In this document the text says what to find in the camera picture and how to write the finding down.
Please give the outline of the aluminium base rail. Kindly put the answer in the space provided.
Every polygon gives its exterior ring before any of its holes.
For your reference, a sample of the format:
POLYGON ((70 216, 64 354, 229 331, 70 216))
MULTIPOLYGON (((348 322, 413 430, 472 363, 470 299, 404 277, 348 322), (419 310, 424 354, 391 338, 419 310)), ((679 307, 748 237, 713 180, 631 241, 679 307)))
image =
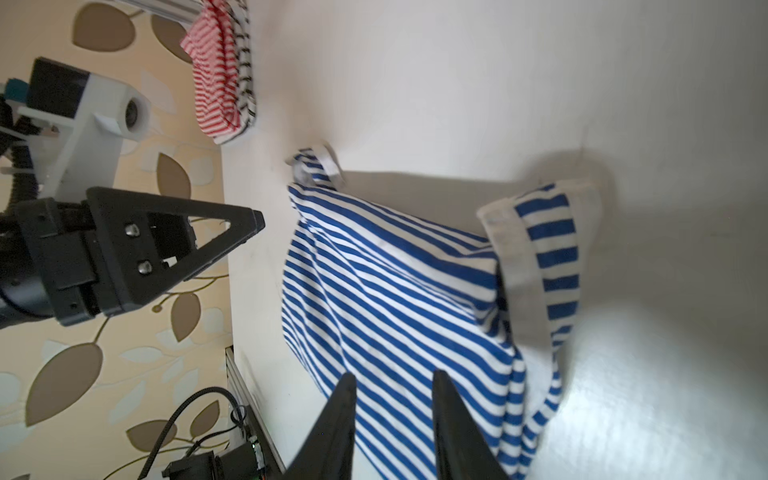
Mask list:
POLYGON ((269 434, 254 395, 248 389, 235 359, 233 346, 225 348, 227 386, 240 404, 245 407, 246 438, 254 446, 257 460, 265 479, 281 479, 285 470, 283 460, 269 434))

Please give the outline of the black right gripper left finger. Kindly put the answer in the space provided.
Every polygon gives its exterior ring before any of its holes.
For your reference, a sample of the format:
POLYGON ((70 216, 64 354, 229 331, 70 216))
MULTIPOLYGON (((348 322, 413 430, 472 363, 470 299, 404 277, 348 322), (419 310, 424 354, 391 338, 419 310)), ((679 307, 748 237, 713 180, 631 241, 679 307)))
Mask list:
POLYGON ((282 479, 350 479, 355 446, 357 382, 342 375, 282 479))

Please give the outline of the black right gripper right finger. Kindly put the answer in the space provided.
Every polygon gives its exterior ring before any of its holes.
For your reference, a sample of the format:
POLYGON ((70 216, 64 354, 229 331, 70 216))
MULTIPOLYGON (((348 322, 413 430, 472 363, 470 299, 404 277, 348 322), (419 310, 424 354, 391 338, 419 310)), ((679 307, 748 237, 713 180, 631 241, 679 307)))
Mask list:
POLYGON ((436 370, 432 416, 438 479, 506 479, 450 376, 436 370))

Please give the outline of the black white striped folded top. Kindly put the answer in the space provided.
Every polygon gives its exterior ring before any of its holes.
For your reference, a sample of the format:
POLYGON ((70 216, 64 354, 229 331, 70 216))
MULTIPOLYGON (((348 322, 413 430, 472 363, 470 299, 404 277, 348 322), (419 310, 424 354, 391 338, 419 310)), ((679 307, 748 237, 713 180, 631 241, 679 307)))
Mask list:
POLYGON ((213 138, 217 145, 224 145, 243 136, 256 123, 257 103, 254 90, 250 18, 247 3, 242 0, 228 1, 230 17, 233 22, 235 51, 238 68, 237 112, 240 114, 240 127, 237 131, 213 138))

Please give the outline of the red white striped folded top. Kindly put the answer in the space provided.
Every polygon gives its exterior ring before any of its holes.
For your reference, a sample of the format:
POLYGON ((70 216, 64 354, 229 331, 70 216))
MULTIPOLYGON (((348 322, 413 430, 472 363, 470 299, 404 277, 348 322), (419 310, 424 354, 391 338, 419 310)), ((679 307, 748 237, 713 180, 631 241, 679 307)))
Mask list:
POLYGON ((181 41, 190 56, 195 87, 195 114, 211 138, 234 133, 241 125, 238 102, 235 31, 226 1, 204 1, 197 19, 181 41))

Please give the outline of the blue white striped tank top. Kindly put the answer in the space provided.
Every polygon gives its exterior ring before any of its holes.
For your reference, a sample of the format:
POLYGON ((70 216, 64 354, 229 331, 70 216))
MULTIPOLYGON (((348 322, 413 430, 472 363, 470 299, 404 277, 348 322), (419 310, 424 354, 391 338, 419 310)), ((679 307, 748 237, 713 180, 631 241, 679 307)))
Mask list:
POLYGON ((386 479, 435 478, 443 370, 499 467, 525 478, 563 397, 558 353, 602 217, 597 189, 557 181, 497 200, 476 235, 345 193, 323 147, 290 164, 284 338, 322 393, 356 377, 357 447, 386 479))

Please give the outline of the aluminium frame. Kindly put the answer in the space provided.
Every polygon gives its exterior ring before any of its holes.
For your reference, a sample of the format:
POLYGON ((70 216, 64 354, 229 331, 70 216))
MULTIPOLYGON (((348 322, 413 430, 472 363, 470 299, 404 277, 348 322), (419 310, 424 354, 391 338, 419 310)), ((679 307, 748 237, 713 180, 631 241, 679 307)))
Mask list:
POLYGON ((117 0, 119 3, 146 11, 182 25, 191 25, 202 11, 199 0, 117 0))

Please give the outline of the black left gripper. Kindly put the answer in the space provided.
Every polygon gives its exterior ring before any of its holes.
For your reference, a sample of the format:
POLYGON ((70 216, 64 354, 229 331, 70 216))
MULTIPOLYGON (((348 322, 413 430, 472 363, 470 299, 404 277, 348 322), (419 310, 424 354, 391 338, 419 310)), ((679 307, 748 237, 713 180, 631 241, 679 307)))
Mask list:
POLYGON ((21 201, 1 215, 3 329, 141 309, 265 228, 248 207, 104 187, 86 199, 21 201), (87 238, 94 229, 97 270, 87 238))

